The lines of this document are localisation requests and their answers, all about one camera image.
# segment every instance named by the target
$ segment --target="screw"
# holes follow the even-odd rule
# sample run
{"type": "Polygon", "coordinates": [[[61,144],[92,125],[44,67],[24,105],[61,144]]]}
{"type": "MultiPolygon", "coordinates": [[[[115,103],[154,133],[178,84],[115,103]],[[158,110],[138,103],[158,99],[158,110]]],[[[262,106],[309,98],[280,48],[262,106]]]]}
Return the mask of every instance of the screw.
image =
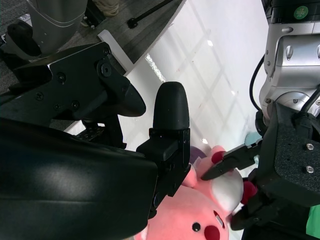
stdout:
{"type": "Polygon", "coordinates": [[[306,172],[309,174],[312,174],[314,172],[314,168],[312,166],[306,166],[305,169],[306,169],[306,172]]]}
{"type": "Polygon", "coordinates": [[[53,105],[53,109],[58,111],[61,108],[61,105],[59,103],[56,103],[55,105],[53,105]]]}
{"type": "Polygon", "coordinates": [[[101,73],[105,78],[110,77],[110,75],[111,75],[111,67],[109,66],[108,63],[105,62],[104,64],[102,64],[101,73]]]}
{"type": "Polygon", "coordinates": [[[74,110],[77,110],[79,107],[80,107],[80,103],[78,101],[73,101],[71,103],[71,107],[74,109],[74,110]]]}
{"type": "Polygon", "coordinates": [[[45,95],[40,91],[35,94],[35,99],[37,101],[42,101],[44,99],[44,97],[45,97],[45,95]]]}
{"type": "Polygon", "coordinates": [[[67,77],[63,72],[58,72],[56,74],[56,77],[57,77],[59,83],[61,83],[62,85],[65,84],[67,77]]]}
{"type": "Polygon", "coordinates": [[[307,144],[306,144],[306,148],[307,148],[308,150],[313,150],[315,147],[314,147],[311,143],[307,143],[307,144]]]}
{"type": "Polygon", "coordinates": [[[109,48],[107,48],[107,47],[105,47],[104,49],[103,49],[103,53],[104,53],[104,55],[110,55],[111,54],[111,51],[110,51],[110,49],[109,48]]]}

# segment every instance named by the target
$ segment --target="gray floor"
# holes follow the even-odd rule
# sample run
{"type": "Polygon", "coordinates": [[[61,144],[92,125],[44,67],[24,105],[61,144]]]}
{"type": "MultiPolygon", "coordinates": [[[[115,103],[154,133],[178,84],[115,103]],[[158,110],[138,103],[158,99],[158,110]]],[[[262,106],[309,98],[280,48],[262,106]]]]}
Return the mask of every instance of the gray floor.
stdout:
{"type": "MultiPolygon", "coordinates": [[[[126,22],[132,17],[137,17],[163,0],[120,0],[119,14],[108,17],[96,29],[80,26],[78,32],[61,49],[67,49],[85,44],[98,43],[97,35],[104,29],[108,30],[122,47],[133,63],[135,63],[164,29],[173,16],[182,0],[174,0],[149,15],[138,23],[134,29],[128,28],[126,22]]],[[[25,0],[0,0],[0,34],[6,32],[7,26],[16,18],[28,12],[25,0]]],[[[110,59],[113,66],[121,73],[124,70],[114,59],[110,59]]],[[[5,93],[8,87],[17,82],[16,77],[0,60],[0,94],[5,93]]],[[[69,121],[54,121],[52,128],[64,130],[69,121]]]]}

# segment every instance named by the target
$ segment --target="pink fabric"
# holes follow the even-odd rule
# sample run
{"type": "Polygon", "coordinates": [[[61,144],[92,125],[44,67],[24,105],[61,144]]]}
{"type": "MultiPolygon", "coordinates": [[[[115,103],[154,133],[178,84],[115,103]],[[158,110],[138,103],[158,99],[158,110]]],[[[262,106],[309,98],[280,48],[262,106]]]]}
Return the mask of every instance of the pink fabric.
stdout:
{"type": "Polygon", "coordinates": [[[164,198],[157,208],[156,216],[148,221],[147,228],[134,239],[228,240],[227,222],[233,209],[223,210],[222,203],[214,198],[212,180],[201,180],[201,176],[213,166],[213,162],[221,161],[224,152],[221,146],[216,146],[210,156],[195,162],[195,167],[191,166],[174,197],[164,198]],[[195,223],[200,224],[198,231],[193,229],[195,223]]]}
{"type": "Polygon", "coordinates": [[[241,203],[246,205],[250,198],[252,198],[258,192],[257,187],[250,181],[243,183],[243,197],[241,203]]]}

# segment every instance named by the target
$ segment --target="pink plush toy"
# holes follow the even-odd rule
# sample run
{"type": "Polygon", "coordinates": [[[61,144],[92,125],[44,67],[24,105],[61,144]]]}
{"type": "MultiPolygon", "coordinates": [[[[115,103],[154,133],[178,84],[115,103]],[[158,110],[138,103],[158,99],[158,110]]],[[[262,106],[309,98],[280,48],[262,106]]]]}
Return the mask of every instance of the pink plush toy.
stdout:
{"type": "Polygon", "coordinates": [[[234,169],[213,180],[201,180],[224,152],[215,146],[209,157],[198,158],[174,197],[164,198],[156,216],[134,239],[228,240],[227,223],[243,198],[243,179],[234,169]]]}

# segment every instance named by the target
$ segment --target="plush toy nose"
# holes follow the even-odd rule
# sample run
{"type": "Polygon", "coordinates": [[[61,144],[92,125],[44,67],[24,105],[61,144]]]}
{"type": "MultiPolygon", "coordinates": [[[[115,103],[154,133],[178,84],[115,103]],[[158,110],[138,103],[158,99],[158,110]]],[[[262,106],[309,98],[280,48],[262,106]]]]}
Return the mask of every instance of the plush toy nose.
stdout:
{"type": "Polygon", "coordinates": [[[220,240],[220,232],[216,226],[206,226],[204,229],[204,236],[206,240],[220,240]]]}

